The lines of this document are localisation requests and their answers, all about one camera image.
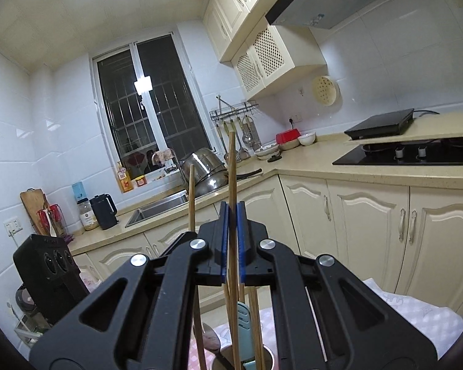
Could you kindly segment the wooden chopstick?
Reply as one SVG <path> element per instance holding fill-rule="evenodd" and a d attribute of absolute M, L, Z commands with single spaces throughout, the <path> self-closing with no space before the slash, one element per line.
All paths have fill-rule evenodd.
<path fill-rule="evenodd" d="M 227 282 L 225 282 L 222 285 L 223 289 L 223 296 L 225 299 L 225 306 L 226 306 L 226 311 L 227 311 L 227 321 L 228 321 L 228 326 L 229 326 L 229 331 L 230 331 L 230 337 L 231 337 L 231 365 L 232 368 L 235 369 L 235 356 L 234 356 L 234 347 L 235 347 L 235 339 L 234 339 L 234 318 L 233 318 L 233 307 L 232 307 L 232 300 L 231 300 L 231 295 L 230 295 L 230 289 L 229 286 L 227 285 Z"/>
<path fill-rule="evenodd" d="M 229 231 L 227 242 L 227 282 L 225 283 L 224 291 L 227 293 L 227 316 L 230 326 L 233 367 L 234 369 L 241 369 L 237 319 L 239 261 L 236 236 L 236 134 L 234 131 L 229 132 L 228 178 Z"/>
<path fill-rule="evenodd" d="M 265 370 L 265 359 L 263 355 L 262 329 L 261 319 L 259 314 L 258 294 L 255 286 L 248 287 L 249 308 L 252 319 L 252 339 L 254 345 L 254 353 L 256 367 L 258 370 Z"/>

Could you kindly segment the light blue knife sheath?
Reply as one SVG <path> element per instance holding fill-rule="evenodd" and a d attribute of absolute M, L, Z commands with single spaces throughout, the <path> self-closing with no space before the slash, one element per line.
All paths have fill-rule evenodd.
<path fill-rule="evenodd" d="M 251 314 L 249 307 L 242 302 L 237 303 L 237 328 L 239 354 L 242 366 L 245 370 L 256 370 Z"/>

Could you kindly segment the pink checkered tablecloth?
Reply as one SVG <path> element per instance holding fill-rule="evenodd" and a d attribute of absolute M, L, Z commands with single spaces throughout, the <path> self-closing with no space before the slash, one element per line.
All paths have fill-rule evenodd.
<path fill-rule="evenodd" d="M 271 307 L 262 308 L 259 311 L 262 327 L 262 342 L 264 346 L 267 346 L 274 355 L 275 358 L 275 369 L 278 369 L 277 363 L 277 342 L 275 325 L 273 319 L 273 309 Z M 221 348 L 226 345 L 232 345 L 229 326 L 227 322 L 227 313 L 224 306 L 220 306 L 212 311 L 207 311 L 201 315 L 202 321 L 211 326 L 218 337 L 221 340 Z M 209 369 L 212 354 L 209 351 L 205 351 L 206 355 L 206 367 Z M 188 354 L 188 369 L 200 369 L 199 357 L 197 353 L 195 338 L 191 337 L 190 349 Z"/>

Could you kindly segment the black air fryer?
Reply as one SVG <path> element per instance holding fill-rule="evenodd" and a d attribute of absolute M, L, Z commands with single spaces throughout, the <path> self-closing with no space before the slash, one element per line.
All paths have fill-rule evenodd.
<path fill-rule="evenodd" d="M 14 252 L 13 262 L 34 304 L 51 325 L 89 294 L 64 239 L 32 234 Z"/>

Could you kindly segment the white fringed bear cloth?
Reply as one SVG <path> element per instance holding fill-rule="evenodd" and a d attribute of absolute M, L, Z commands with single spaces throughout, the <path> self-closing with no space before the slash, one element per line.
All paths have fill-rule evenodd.
<path fill-rule="evenodd" d="M 441 358 L 463 333 L 463 318 L 450 308 L 383 291 L 372 278 L 364 280 L 364 283 L 432 341 L 438 358 Z"/>

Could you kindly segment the cream lower cabinets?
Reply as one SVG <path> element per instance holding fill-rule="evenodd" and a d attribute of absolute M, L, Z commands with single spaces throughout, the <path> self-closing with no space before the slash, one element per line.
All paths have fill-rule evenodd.
<path fill-rule="evenodd" d="M 295 253 L 463 317 L 463 191 L 274 175 L 237 198 Z"/>

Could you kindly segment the cream cabinets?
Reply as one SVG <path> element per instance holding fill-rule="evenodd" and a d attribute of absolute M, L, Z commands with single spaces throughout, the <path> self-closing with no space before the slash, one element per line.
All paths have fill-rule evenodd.
<path fill-rule="evenodd" d="M 237 198 L 295 253 L 463 317 L 463 191 L 274 175 Z"/>
<path fill-rule="evenodd" d="M 220 63 L 234 69 L 247 99 L 276 94 L 326 65 L 308 28 L 274 26 L 277 0 L 210 0 L 203 17 Z"/>

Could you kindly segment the orange bottle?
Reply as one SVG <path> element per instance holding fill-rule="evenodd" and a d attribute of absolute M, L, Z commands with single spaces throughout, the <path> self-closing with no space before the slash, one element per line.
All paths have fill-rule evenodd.
<path fill-rule="evenodd" d="M 134 189 L 134 186 L 132 184 L 132 179 L 130 178 L 128 171 L 126 170 L 126 168 L 123 166 L 123 164 L 120 161 L 117 163 L 116 176 L 117 176 L 117 182 L 119 183 L 119 188 L 122 193 L 127 193 Z"/>

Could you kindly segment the stainless steel pots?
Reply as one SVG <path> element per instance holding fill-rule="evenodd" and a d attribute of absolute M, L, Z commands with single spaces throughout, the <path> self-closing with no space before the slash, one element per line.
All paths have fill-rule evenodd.
<path fill-rule="evenodd" d="M 195 171 L 195 197 L 210 194 L 228 185 L 227 168 L 210 149 L 200 148 L 181 161 L 181 174 L 186 185 L 190 182 L 192 165 Z"/>

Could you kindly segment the white bowl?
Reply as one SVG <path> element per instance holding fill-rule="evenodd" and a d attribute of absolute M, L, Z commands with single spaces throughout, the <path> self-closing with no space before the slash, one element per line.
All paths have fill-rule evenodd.
<path fill-rule="evenodd" d="M 309 146 L 312 145 L 316 141 L 317 135 L 315 132 L 309 132 L 306 134 L 300 134 L 298 137 L 298 142 L 300 145 Z"/>

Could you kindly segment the red box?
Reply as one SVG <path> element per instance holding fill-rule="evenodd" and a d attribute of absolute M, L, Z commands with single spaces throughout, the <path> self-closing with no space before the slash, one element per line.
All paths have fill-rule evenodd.
<path fill-rule="evenodd" d="M 290 129 L 276 134 L 275 139 L 278 145 L 284 145 L 288 142 L 297 140 L 300 137 L 300 132 L 297 129 Z"/>

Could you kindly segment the window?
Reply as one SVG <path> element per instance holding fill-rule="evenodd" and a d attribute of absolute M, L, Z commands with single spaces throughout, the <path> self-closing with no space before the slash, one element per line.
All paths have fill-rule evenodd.
<path fill-rule="evenodd" d="M 95 60 L 116 158 L 137 179 L 209 148 L 172 34 Z"/>

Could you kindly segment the black induction cooker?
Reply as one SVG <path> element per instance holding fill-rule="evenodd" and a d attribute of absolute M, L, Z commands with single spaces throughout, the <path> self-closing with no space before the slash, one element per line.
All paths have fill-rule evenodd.
<path fill-rule="evenodd" d="M 344 133 L 352 140 L 397 136 L 406 132 L 413 122 L 413 115 L 413 109 L 374 115 Z"/>

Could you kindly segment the black gas stove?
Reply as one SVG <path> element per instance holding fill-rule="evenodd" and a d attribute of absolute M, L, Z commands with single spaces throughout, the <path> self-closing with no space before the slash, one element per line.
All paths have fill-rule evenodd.
<path fill-rule="evenodd" d="M 365 144 L 336 159 L 333 165 L 463 165 L 463 137 Z"/>

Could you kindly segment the round cream wall strainer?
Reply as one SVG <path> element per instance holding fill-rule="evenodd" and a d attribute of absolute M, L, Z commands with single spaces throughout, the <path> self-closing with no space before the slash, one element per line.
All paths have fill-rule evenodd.
<path fill-rule="evenodd" d="M 331 106 L 338 98 L 338 85 L 327 75 L 317 76 L 312 82 L 314 98 L 324 106 Z"/>

